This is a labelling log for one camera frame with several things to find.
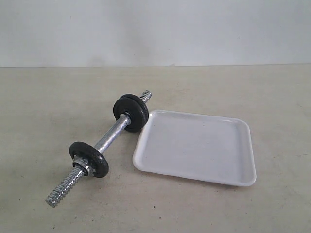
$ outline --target beige floor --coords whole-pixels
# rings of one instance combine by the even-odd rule
[[[140,172],[123,132],[103,179],[55,209],[69,145],[95,144],[125,93],[150,110],[236,117],[252,133],[257,181],[238,188]],[[0,232],[311,232],[311,65],[0,69]]]

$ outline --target white tray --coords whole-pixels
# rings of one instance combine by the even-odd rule
[[[154,110],[133,163],[142,171],[234,186],[256,180],[249,127],[234,118]]]

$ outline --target white backdrop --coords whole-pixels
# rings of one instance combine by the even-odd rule
[[[311,0],[0,0],[0,67],[311,62]]]

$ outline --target dumbbell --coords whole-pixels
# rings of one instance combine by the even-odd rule
[[[109,165],[103,153],[123,129],[138,132],[144,127],[149,118],[146,102],[150,98],[151,92],[147,90],[140,97],[132,94],[121,96],[113,106],[116,123],[94,147],[84,142],[74,142],[69,147],[73,169],[45,199],[49,206],[56,207],[82,176],[102,178],[107,175]]]

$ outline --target black weight plate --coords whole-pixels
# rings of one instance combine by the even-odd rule
[[[103,155],[87,143],[72,143],[72,145],[69,147],[69,154],[72,159],[75,155],[89,159],[90,164],[95,166],[96,172],[94,173],[94,177],[104,177],[109,171],[109,165]]]
[[[141,98],[139,98],[138,96],[136,95],[133,95],[133,94],[125,94],[122,97],[128,97],[132,100],[135,100],[143,109],[144,111],[144,114],[146,116],[146,123],[148,122],[148,119],[149,119],[149,111],[148,111],[148,108],[147,108],[147,105],[141,100]]]
[[[125,130],[129,132],[138,132],[146,124],[146,115],[144,109],[133,99],[121,97],[113,106],[113,114],[116,120],[121,114],[127,114],[131,118],[131,124],[126,126]]]

